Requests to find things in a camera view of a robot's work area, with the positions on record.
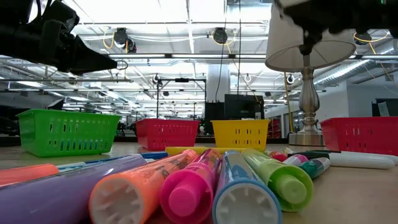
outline red basket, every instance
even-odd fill
[[[321,127],[329,150],[398,156],[398,117],[331,118]]]
[[[167,146],[193,146],[200,121],[143,119],[137,121],[138,144],[160,151]]]

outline desk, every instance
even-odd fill
[[[282,151],[285,146],[287,145],[270,144],[267,145],[267,149]],[[300,146],[290,146],[290,148],[294,151],[323,149],[322,147]],[[137,143],[116,142],[111,152],[103,155],[38,158],[22,152],[20,147],[3,147],[0,148],[0,169],[43,163],[68,164],[142,151]],[[398,166],[391,170],[331,167],[313,183],[314,197],[311,204],[298,213],[284,212],[284,224],[398,222]],[[169,224],[171,222],[164,217],[161,210],[158,210],[147,223]]]

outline plastic basket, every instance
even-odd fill
[[[266,149],[268,119],[211,122],[217,147],[251,147],[259,151]]]
[[[332,118],[321,127],[329,150],[398,156],[398,117]]]
[[[39,157],[109,152],[119,116],[57,110],[18,115],[22,149]]]
[[[167,146],[193,146],[200,121],[143,119],[137,121],[138,144],[160,151]]]

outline computer monitor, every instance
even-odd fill
[[[262,96],[225,94],[224,118],[264,119],[264,100]]]

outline pink marker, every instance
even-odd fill
[[[294,154],[290,156],[284,161],[284,164],[293,165],[293,166],[301,166],[304,162],[307,162],[308,159],[301,154]]]
[[[160,192],[160,205],[173,222],[201,223],[211,212],[220,153],[207,149],[185,169],[170,174]]]

